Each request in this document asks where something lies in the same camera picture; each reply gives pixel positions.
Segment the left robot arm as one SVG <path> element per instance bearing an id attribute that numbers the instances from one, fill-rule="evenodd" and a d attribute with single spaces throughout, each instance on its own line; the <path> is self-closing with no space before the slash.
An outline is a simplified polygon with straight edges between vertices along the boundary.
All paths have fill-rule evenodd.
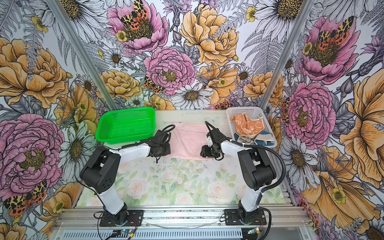
<path id="1" fill-rule="evenodd" d="M 119 176 L 128 173 L 131 162 L 147 157 L 157 161 L 171 154 L 171 131 L 175 125 L 158 130 L 153 137 L 117 149 L 106 146 L 94 150 L 80 172 L 80 179 L 103 204 L 102 217 L 110 224 L 122 226 L 131 218 L 122 195 L 116 189 Z"/>

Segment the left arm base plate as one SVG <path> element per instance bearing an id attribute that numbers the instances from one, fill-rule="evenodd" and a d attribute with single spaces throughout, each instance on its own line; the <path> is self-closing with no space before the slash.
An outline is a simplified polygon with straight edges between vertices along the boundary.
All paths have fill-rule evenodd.
<path id="1" fill-rule="evenodd" d="M 140 227 L 144 218 L 143 210 L 125 210 L 116 215 L 104 211 L 100 226 L 101 227 Z"/>

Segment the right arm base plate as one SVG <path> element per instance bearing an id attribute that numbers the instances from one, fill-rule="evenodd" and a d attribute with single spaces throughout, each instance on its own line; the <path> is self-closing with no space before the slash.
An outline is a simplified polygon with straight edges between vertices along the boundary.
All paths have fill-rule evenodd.
<path id="1" fill-rule="evenodd" d="M 225 209 L 224 217 L 227 226 L 261 226 L 267 224 L 264 211 L 260 209 L 252 212 L 246 212 L 241 208 Z"/>

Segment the white plastic basket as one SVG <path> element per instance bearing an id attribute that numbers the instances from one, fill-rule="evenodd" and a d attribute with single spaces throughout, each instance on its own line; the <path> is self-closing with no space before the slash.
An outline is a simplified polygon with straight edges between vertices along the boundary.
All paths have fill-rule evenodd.
<path id="1" fill-rule="evenodd" d="M 275 148 L 273 130 L 259 107 L 232 107 L 226 110 L 231 137 L 241 143 Z"/>

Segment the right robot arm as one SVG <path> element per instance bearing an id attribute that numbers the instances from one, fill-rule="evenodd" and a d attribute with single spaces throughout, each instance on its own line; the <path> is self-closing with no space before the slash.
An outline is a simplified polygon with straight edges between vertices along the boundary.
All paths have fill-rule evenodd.
<path id="1" fill-rule="evenodd" d="M 227 138 L 219 129 L 209 130 L 207 144 L 202 146 L 201 156 L 220 161 L 228 155 L 238 160 L 246 190 L 239 201 L 238 212 L 229 216 L 229 225 L 243 223 L 244 225 L 264 225 L 267 223 L 265 212 L 260 203 L 263 190 L 272 184 L 277 177 L 276 170 L 267 153 L 269 148 L 263 146 L 246 147 Z"/>

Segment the pink towel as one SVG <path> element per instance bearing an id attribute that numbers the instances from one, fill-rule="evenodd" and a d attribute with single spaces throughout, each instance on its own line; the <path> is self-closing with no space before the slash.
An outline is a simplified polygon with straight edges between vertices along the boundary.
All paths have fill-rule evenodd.
<path id="1" fill-rule="evenodd" d="M 173 123 L 171 131 L 171 154 L 169 158 L 180 160 L 210 161 L 212 158 L 201 156 L 202 146 L 207 144 L 208 128 L 205 125 Z"/>

